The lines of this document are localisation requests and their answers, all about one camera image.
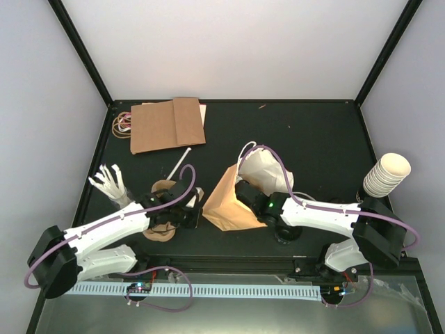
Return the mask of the yellow paper takeout bag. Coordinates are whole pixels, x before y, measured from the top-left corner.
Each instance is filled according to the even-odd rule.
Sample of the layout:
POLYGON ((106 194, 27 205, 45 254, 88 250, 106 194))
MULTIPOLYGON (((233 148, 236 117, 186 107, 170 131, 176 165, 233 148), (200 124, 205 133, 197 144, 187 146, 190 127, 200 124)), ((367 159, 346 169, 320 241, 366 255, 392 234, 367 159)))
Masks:
POLYGON ((271 150, 250 141, 221 177, 202 215, 223 232, 264 228, 266 224, 257 214, 267 205, 268 197, 275 192, 287 193, 293 185, 293 173, 271 150))

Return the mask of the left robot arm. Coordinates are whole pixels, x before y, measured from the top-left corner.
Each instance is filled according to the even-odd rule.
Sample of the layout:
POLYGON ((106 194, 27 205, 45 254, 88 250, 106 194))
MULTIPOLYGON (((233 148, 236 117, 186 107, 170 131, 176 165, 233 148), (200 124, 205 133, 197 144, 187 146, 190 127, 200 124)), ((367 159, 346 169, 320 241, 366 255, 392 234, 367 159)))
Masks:
POLYGON ((183 180, 161 180, 150 193, 104 218, 67 230, 47 228, 27 261, 37 287, 46 299, 54 299, 99 276, 143 277, 149 260, 124 238, 141 233, 150 241, 167 242, 177 228, 196 228, 203 195, 200 187, 190 188, 183 180))

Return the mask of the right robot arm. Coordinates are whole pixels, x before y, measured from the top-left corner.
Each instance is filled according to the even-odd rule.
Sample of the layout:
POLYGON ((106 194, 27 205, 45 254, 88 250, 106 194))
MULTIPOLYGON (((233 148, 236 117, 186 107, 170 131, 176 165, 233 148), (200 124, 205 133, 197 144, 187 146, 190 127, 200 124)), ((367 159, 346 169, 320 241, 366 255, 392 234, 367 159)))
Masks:
POLYGON ((281 244, 290 244, 303 228, 333 232, 345 237, 340 243, 326 244, 318 259, 296 264, 298 280, 338 283, 352 268, 372 264, 386 270, 398 267, 406 229, 379 200, 365 198, 360 204, 316 202, 292 198, 284 192, 267 196, 249 182, 235 186, 236 198, 261 223, 272 227, 281 244))

